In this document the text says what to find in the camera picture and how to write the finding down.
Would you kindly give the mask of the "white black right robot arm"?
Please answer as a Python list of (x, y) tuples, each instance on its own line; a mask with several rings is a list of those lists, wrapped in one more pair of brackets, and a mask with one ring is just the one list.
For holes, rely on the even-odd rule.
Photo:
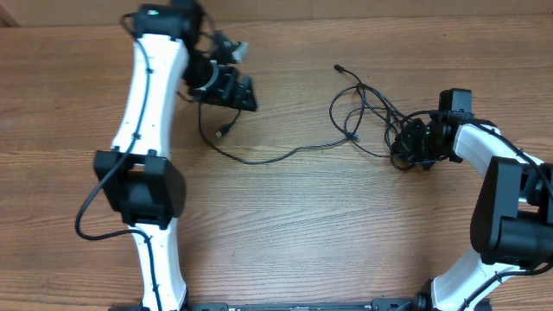
[(470, 248), (398, 310), (489, 310), (494, 289), (514, 276), (552, 269), (552, 166), (503, 136), (472, 112), (472, 93), (441, 92), (439, 106), (400, 115), (392, 160), (430, 169), (468, 162), (483, 178), (470, 223)]

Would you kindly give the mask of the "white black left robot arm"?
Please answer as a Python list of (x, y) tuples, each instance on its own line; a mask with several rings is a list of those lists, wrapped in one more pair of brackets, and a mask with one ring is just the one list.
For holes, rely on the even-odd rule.
[(143, 278), (139, 310), (184, 310), (177, 225), (186, 182), (170, 161), (171, 130), (181, 84), (202, 103), (256, 111), (252, 80), (237, 64), (248, 52), (216, 30), (214, 50), (197, 49), (207, 13), (196, 1), (145, 3), (121, 18), (133, 40), (134, 63), (122, 122), (107, 151), (98, 151), (95, 190), (104, 192), (137, 247)]

